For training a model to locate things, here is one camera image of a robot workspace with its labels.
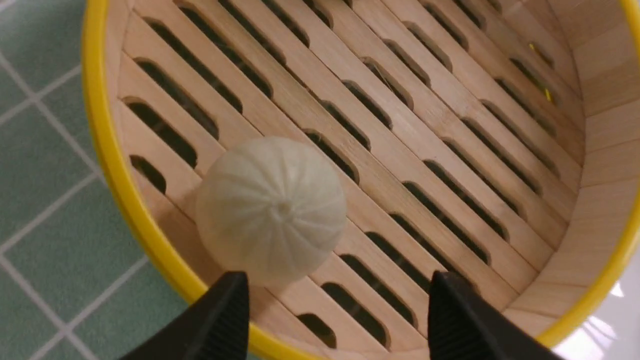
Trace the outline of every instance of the oval slot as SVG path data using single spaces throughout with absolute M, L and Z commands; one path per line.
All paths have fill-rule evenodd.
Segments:
M 469 46 L 465 36 L 462 35 L 462 32 L 456 28 L 456 26 L 440 11 L 440 9 L 433 4 L 427 4 L 424 8 L 431 14 L 431 16 L 433 16 L 440 26 L 443 27 L 451 37 L 453 37 L 453 40 L 460 44 L 464 50 L 468 50 Z
M 469 250 L 471 250 L 480 260 L 482 260 L 485 264 L 489 263 L 489 257 L 487 254 L 480 249 L 480 247 L 473 241 L 464 230 L 460 229 L 458 225 L 451 220 L 440 208 L 433 202 L 429 197 L 422 192 L 422 190 L 414 183 L 405 181 L 403 182 L 404 187 L 409 190 L 409 192 L 416 198 L 425 208 L 427 208 L 434 216 L 438 218 L 438 220 L 443 223 L 452 233 L 455 235 L 462 243 L 464 243 Z
M 522 61 L 517 59 L 509 59 L 511 63 L 520 70 L 520 72 L 536 87 L 540 92 L 551 102 L 552 104 L 556 103 L 556 96 L 551 93 L 549 87 L 547 87 L 542 80 L 536 76 L 529 68 L 522 63 Z
M 127 106 L 191 168 L 196 167 L 198 154 L 193 146 L 176 133 L 149 105 L 142 102 L 131 102 Z
M 431 254 L 431 256 L 433 256 L 434 259 L 436 259 L 437 262 L 439 262 L 442 266 L 444 266 L 445 269 L 447 269 L 448 271 L 454 272 L 458 275 L 460 275 L 461 277 L 465 278 L 467 280 L 467 282 L 469 282 L 471 284 L 471 282 L 469 281 L 469 279 L 467 279 L 464 275 L 462 275 L 455 266 L 453 266 L 449 260 L 445 259 L 445 257 L 443 255 L 441 255 L 421 234 L 420 232 L 418 232 L 418 230 L 416 230 L 411 224 L 409 224 L 408 221 L 406 221 L 404 219 L 404 217 L 402 215 L 398 215 L 398 214 L 390 214 L 391 218 L 394 219 L 394 221 L 397 222 L 398 225 L 400 225 L 400 227 L 403 228 L 403 230 L 409 234 L 409 236 L 411 236 L 418 244 L 420 244 L 420 246 L 422 246 L 424 248 L 424 250 L 427 250 L 428 253 Z
M 326 282 L 322 286 L 338 305 L 356 320 L 382 346 L 389 348 L 387 331 L 382 324 L 364 309 L 342 286 L 333 282 Z
M 158 66 L 149 61 L 137 61 L 138 66 L 152 78 L 193 120 L 205 129 L 216 140 L 220 139 L 220 131 L 215 121 L 187 95 L 178 84 L 173 82 Z
M 342 83 L 387 129 L 391 129 L 389 116 L 362 91 L 358 84 L 352 81 L 343 81 Z
M 345 159 L 343 159 L 336 150 L 334 150 L 333 146 L 329 144 L 327 139 L 325 139 L 322 135 L 312 132 L 305 131 L 305 134 L 311 139 L 311 141 L 322 150 L 338 167 L 353 180 L 356 184 L 359 183 L 360 177 L 358 175 L 358 171 L 355 167 L 348 163 Z
M 449 57 L 437 46 L 434 41 L 420 30 L 415 24 L 405 24 L 407 30 L 445 67 L 449 72 L 453 71 L 453 64 Z
M 316 314 L 302 314 L 297 316 L 298 320 L 317 336 L 328 348 L 336 348 L 337 340 L 335 333 Z
M 469 18 L 469 20 L 471 20 L 471 22 L 474 23 L 474 25 L 476 25 L 476 27 L 478 29 L 483 29 L 484 28 L 484 19 L 482 18 L 482 16 L 478 13 L 476 13 L 474 10 L 470 9 L 466 3 L 464 3 L 462 0 L 453 0 L 453 2 L 458 5 L 458 8 L 460 8 L 460 10 L 462 10 L 463 13 L 465 13 L 465 15 Z
M 316 6 L 316 2 L 314 0 L 302 0 L 302 1 L 304 1 L 305 4 L 307 4 L 307 6 L 311 10 L 313 10 L 313 12 L 320 18 L 320 20 L 324 23 L 324 25 L 327 25 L 330 29 L 333 29 L 333 23 L 331 18 Z
M 556 129 L 554 126 L 547 121 L 546 119 L 541 118 L 537 114 L 535 114 L 529 105 L 523 100 L 522 96 L 516 92 L 506 81 L 503 79 L 495 79 L 495 82 L 526 112 L 531 116 L 533 120 L 535 120 L 544 131 L 547 132 L 551 137 L 556 137 Z
M 469 159 L 467 159 L 467 157 L 463 155 L 460 150 L 458 150 L 455 144 L 448 140 L 446 140 L 444 143 L 457 157 L 460 158 L 460 160 L 462 160 L 462 162 L 464 162 L 471 169 L 471 171 L 475 172 L 476 175 L 478 175 L 478 177 L 480 177 L 480 179 L 482 179 L 482 181 L 484 181 L 484 183 L 489 186 L 489 188 L 493 190 L 493 192 L 498 195 L 498 197 L 502 199 L 505 204 L 507 204 L 507 206 L 509 206 L 516 214 L 520 214 L 520 211 L 518 210 L 516 204 L 513 201 L 509 200 L 509 198 L 507 198 L 500 190 L 496 189 L 496 187 L 491 184 L 491 182 L 480 172 L 480 170 L 478 170 L 476 166 L 473 165 L 471 161 L 469 161 Z
M 160 36 L 164 42 L 166 42 L 180 57 L 186 61 L 186 63 L 195 70 L 200 77 L 205 79 L 211 87 L 236 109 L 237 112 L 242 113 L 242 102 L 238 97 L 229 90 L 187 47 L 175 37 L 169 29 L 161 24 L 151 22 L 149 24 L 151 28 Z
M 424 164 L 453 191 L 471 210 L 474 211 L 489 227 L 501 238 L 507 240 L 507 232 L 487 211 L 483 209 L 472 197 L 468 196 L 456 181 L 435 161 L 425 161 Z
M 400 61 L 404 64 L 404 66 L 408 67 L 409 70 L 415 75 L 416 78 L 420 79 L 420 81 L 427 85 L 427 87 L 431 87 L 431 82 L 429 80 L 429 76 L 420 69 L 420 67 L 415 63 L 413 59 L 402 50 L 395 41 L 384 40 L 385 45 L 400 59 Z
M 280 19 L 280 21 L 282 21 L 282 23 L 291 30 L 293 35 L 296 35 L 296 38 L 298 38 L 302 44 L 309 47 L 309 36 L 307 36 L 305 31 L 289 17 L 289 14 L 282 10 L 280 5 L 276 4 L 273 0 L 262 0 L 262 3 L 264 3 L 269 10 L 271 10 L 271 12 L 273 12 L 278 19 Z
M 324 109 L 360 143 L 360 145 L 364 146 L 368 151 L 371 151 L 371 143 L 369 142 L 369 139 L 362 134 L 360 129 L 356 128 L 349 120 L 347 120 L 335 105 L 329 101 L 321 101 L 321 104 Z
M 393 291 L 389 290 L 358 258 L 352 255 L 340 255 L 340 258 L 408 323 L 413 327 L 418 326 L 413 311 L 411 311 Z
M 380 65 L 378 65 L 373 59 L 363 59 L 362 62 L 367 66 L 369 71 L 378 78 L 378 80 L 382 81 L 382 83 L 394 93 L 398 100 L 402 101 L 405 106 L 413 110 L 413 101 L 408 97 L 408 95 L 403 94 L 403 92 L 398 89 L 398 85 L 395 80 L 391 78 L 391 75 L 387 73 L 383 74 L 383 69 L 381 69 Z
M 504 127 L 507 128 L 507 130 L 509 130 L 513 134 L 513 136 L 515 136 L 518 140 L 520 140 L 522 145 L 524 145 L 529 151 L 531 151 L 531 153 L 534 154 L 534 156 L 536 156 L 538 158 L 538 160 L 540 160 L 540 162 L 547 169 L 549 169 L 556 177 L 560 178 L 560 172 L 558 171 L 558 169 L 556 167 L 556 164 L 554 164 L 554 162 L 551 161 L 551 159 L 549 159 L 546 155 L 544 155 L 540 150 L 538 150 L 537 148 L 529 145 L 522 138 L 522 136 L 520 136 L 518 133 L 516 133 L 515 129 L 513 129 L 513 127 L 507 122 L 506 115 L 503 114 L 503 112 L 501 112 L 494 104 L 492 104 L 492 103 L 490 103 L 488 101 L 483 101 L 483 105 L 487 110 L 489 110 L 489 112 L 496 119 L 498 119 L 502 123 L 502 125 L 504 125 Z
M 236 53 L 226 41 L 213 30 L 207 22 L 196 11 L 190 8 L 181 8 L 182 12 L 191 22 L 220 50 L 233 62 L 236 67 L 268 98 L 273 97 L 271 85 L 259 75 L 250 65 L 248 65 L 240 55 Z
M 155 166 L 151 165 L 147 159 L 138 155 L 130 155 L 129 161 L 131 161 L 131 165 L 133 168 L 140 173 L 140 175 L 144 176 L 151 185 L 154 186 L 159 192 L 162 194 L 166 194 L 166 180 L 164 176 Z
M 415 268 L 393 245 L 391 245 L 387 239 L 382 237 L 378 233 L 369 232 L 366 233 L 367 237 L 387 255 L 391 261 L 393 261 L 404 273 L 413 280 L 420 288 L 429 293 L 431 288 L 431 281 L 424 276 L 418 269 Z
M 498 157 L 498 159 L 500 159 L 517 177 L 519 177 L 527 187 L 529 187 L 534 193 L 540 195 L 540 188 L 534 180 L 529 179 L 529 177 L 520 171 L 520 169 L 516 167 L 516 165 L 514 165 L 511 160 L 509 160 L 509 158 L 507 158 L 507 156 L 492 143 L 491 140 L 489 140 L 489 137 L 483 133 L 482 129 L 478 128 L 474 123 L 467 119 L 461 119 L 461 121 L 476 137 L 478 137 L 478 139 L 480 139 L 480 141 L 482 141 L 485 146 L 489 148 L 489 150 L 491 150 L 492 153 Z

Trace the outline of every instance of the bamboo steamer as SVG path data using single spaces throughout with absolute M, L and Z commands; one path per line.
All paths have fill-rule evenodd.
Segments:
M 344 236 L 252 289 L 258 355 L 427 358 L 435 270 L 553 346 L 636 247 L 639 19 L 634 0 L 91 0 L 85 97 L 125 218 L 188 301 L 221 273 L 193 201 L 225 149 L 286 136 L 333 161 Z

